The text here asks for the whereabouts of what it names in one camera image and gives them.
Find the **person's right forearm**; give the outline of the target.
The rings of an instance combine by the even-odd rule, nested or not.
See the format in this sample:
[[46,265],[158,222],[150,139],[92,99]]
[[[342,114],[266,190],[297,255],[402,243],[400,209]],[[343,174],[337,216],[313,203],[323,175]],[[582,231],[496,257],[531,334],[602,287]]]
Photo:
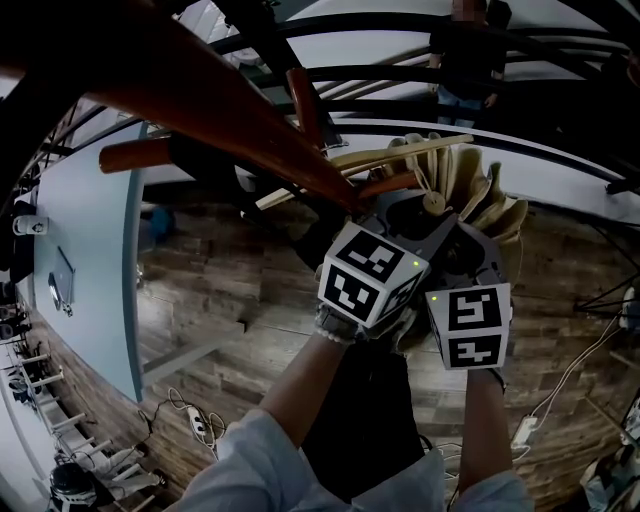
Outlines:
[[492,372],[469,370],[459,491],[463,494],[472,486],[512,468],[503,387]]

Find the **light wooden hanger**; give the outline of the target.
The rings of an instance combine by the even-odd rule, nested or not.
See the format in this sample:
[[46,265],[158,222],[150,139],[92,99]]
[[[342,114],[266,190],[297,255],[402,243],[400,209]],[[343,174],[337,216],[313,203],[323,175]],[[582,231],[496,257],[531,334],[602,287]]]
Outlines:
[[451,147],[472,141],[473,136],[469,134],[422,140],[386,149],[341,155],[333,158],[331,163],[346,179],[376,169],[391,171],[390,175],[357,188],[356,192],[361,200],[418,186],[425,192],[423,206],[426,211],[439,216],[447,211],[446,197],[449,194],[447,183],[439,188],[439,164],[444,164],[445,176],[448,176]]

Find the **person's light blue shirt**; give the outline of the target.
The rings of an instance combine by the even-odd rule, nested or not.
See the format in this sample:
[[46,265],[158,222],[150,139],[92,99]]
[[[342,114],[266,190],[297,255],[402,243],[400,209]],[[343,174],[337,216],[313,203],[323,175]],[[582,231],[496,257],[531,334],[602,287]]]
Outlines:
[[[446,512],[437,453],[346,503],[319,483],[304,454],[260,409],[230,425],[218,452],[165,512]],[[449,512],[534,512],[534,502],[523,480],[504,471],[465,490]]]

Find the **person's black trousers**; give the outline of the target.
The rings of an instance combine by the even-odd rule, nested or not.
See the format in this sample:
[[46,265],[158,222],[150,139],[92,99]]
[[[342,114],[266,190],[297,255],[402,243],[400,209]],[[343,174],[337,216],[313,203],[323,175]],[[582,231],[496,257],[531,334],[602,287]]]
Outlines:
[[382,340],[347,348],[302,450],[347,503],[422,458],[405,357]]

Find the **black helmet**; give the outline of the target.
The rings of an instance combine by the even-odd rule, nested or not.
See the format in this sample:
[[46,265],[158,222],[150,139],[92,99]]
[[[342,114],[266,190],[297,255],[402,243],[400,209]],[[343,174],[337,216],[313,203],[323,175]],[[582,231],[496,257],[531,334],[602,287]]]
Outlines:
[[61,512],[79,512],[90,509],[97,493],[93,480],[77,463],[64,463],[50,473],[51,497]]

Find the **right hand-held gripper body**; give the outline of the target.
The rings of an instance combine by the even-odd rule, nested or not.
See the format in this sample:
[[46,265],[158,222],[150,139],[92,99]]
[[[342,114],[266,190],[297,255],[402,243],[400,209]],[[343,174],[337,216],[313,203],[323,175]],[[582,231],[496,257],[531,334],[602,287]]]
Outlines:
[[431,330],[448,370],[503,366],[512,319],[511,285],[500,272],[434,272],[426,280]]

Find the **person's left forearm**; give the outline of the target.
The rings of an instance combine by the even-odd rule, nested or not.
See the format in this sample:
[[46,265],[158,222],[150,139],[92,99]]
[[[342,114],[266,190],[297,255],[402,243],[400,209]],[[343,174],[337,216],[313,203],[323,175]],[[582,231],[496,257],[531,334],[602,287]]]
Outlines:
[[300,448],[331,387],[347,346],[313,334],[259,404]]

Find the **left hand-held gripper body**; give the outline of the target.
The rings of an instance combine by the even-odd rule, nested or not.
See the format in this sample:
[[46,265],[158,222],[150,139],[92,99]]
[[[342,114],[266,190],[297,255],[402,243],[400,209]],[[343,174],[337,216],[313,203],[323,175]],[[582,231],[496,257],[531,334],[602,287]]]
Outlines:
[[405,306],[429,271],[427,261],[348,222],[325,255],[318,298],[369,328]]

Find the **black curved metal railing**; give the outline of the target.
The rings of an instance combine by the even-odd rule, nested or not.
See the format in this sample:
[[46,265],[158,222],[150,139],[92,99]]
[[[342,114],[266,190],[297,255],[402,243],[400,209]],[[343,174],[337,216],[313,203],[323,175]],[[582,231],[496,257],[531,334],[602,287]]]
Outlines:
[[[193,0],[151,0],[176,22],[175,14]],[[278,23],[263,0],[215,0],[235,36],[206,43],[237,70],[294,127],[303,129],[324,156],[339,139],[331,113],[353,111],[380,118],[418,120],[447,113],[443,106],[409,100],[324,100],[319,81],[382,79],[395,82],[472,84],[495,92],[501,106],[479,121],[497,135],[547,142],[581,159],[583,172],[607,184],[612,194],[640,189],[640,83],[635,73],[618,77],[598,69],[578,45],[562,42],[554,28],[479,28],[442,16],[370,12],[336,14]],[[473,33],[516,51],[522,59],[545,61],[570,73],[567,80],[502,82],[474,80],[439,69],[397,65],[304,68],[290,37],[345,31],[406,31],[448,35]]]

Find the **silver laptop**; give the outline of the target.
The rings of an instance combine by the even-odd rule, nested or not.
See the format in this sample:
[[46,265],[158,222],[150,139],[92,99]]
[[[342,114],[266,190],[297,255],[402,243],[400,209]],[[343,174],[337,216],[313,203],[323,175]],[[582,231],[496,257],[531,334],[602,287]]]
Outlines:
[[73,302],[75,269],[61,247],[56,249],[53,275],[60,300],[67,305],[71,305]]

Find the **white mug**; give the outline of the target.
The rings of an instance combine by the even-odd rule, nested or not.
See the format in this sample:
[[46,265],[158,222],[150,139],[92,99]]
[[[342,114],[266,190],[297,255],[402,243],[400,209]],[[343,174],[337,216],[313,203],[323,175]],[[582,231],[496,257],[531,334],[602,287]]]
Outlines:
[[49,218],[39,215],[20,215],[14,218],[12,231],[16,236],[44,236],[49,230]]

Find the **light blue table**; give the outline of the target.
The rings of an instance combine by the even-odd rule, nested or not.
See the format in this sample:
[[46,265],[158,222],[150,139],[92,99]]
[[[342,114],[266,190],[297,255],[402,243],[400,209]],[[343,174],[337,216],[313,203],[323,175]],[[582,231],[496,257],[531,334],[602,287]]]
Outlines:
[[[204,342],[189,343],[154,361],[139,356],[136,265],[143,176],[137,171],[104,174],[101,150],[134,141],[135,123],[94,142],[43,174],[37,211],[49,230],[35,239],[35,308],[65,344],[100,377],[133,402],[145,387],[210,353],[244,332],[222,320]],[[73,302],[54,307],[48,275],[61,247],[75,269]]]

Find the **brown wooden coat rack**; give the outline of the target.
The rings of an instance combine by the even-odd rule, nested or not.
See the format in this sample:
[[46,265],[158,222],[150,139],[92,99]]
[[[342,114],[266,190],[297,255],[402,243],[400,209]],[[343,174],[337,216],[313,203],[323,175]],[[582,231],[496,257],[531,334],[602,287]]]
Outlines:
[[180,132],[349,212],[413,186],[352,186],[237,70],[151,0],[0,0],[0,205],[82,97]]

